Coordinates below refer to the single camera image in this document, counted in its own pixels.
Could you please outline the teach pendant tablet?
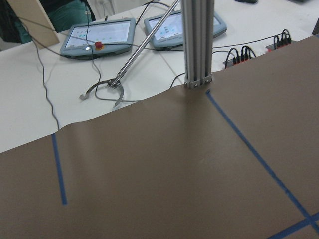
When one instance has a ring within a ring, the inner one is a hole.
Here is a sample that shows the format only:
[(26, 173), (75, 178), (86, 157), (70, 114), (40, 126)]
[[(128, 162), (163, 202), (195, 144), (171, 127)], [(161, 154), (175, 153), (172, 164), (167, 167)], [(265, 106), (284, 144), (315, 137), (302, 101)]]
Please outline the teach pendant tablet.
[(133, 46), (135, 27), (134, 18), (74, 25), (60, 48), (60, 54), (85, 58), (129, 52)]
[[(199, 17), (193, 23), (203, 23), (206, 27), (208, 23), (213, 24), (212, 36), (218, 37), (226, 32), (227, 25), (218, 14), (213, 15), (213, 21), (206, 21)], [(155, 50), (167, 50), (183, 45), (183, 27), (181, 10), (174, 11), (167, 17), (165, 22), (157, 30), (150, 40)]]

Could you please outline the wooden board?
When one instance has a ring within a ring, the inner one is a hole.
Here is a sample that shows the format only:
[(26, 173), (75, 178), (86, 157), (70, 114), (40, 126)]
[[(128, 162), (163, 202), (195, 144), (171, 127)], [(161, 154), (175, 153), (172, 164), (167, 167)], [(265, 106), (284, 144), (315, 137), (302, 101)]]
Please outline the wooden board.
[(8, 0), (7, 2), (37, 47), (43, 49), (60, 42), (39, 0)]

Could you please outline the aluminium frame post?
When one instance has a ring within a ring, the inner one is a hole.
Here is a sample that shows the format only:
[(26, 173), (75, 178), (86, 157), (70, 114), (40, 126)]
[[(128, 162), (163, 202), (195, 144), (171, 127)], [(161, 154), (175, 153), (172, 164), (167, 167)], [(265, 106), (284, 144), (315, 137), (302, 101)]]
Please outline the aluminium frame post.
[(213, 0), (181, 1), (185, 84), (190, 89), (212, 81)]

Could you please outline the seated person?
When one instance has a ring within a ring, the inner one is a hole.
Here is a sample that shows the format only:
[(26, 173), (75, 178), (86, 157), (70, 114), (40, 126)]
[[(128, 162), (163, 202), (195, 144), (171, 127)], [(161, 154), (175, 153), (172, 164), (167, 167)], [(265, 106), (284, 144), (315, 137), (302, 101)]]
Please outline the seated person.
[[(96, 20), (86, 0), (41, 0), (40, 3), (57, 32)], [(0, 37), (11, 43), (25, 44), (32, 41), (32, 37), (6, 0), (0, 2)]]

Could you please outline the metal reacher grabber tool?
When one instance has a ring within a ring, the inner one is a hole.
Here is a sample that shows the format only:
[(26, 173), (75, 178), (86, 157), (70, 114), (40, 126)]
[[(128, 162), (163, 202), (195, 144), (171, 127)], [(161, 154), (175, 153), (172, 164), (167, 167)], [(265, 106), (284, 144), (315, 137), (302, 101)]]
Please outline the metal reacher grabber tool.
[(143, 42), (139, 45), (139, 47), (136, 49), (136, 51), (131, 55), (129, 60), (125, 63), (125, 65), (122, 67), (122, 69), (117, 73), (115, 78), (105, 80), (98, 82), (94, 85), (92, 85), (84, 94), (81, 94), (79, 99), (86, 100), (90, 97), (90, 93), (94, 89), (98, 89), (98, 86), (101, 84), (107, 84), (108, 87), (118, 89), (119, 90), (119, 98), (115, 100), (113, 108), (116, 108), (123, 100), (124, 97), (124, 87), (122, 86), (120, 80), (123, 78), (123, 76), (126, 74), (128, 69), (133, 65), (133, 63), (136, 61), (136, 59), (139, 57), (141, 52), (145, 49), (145, 47), (148, 45), (152, 37), (155, 35), (155, 33), (159, 30), (159, 28), (163, 25), (163, 23), (166, 21), (166, 19), (170, 16), (170, 14), (173, 12), (173, 10), (177, 7), (177, 5), (180, 3), (179, 0), (175, 0), (172, 5), (168, 8), (167, 12), (161, 17), (159, 22), (154, 26), (154, 28), (151, 30), (151, 32), (148, 34), (148, 36), (143, 40)]

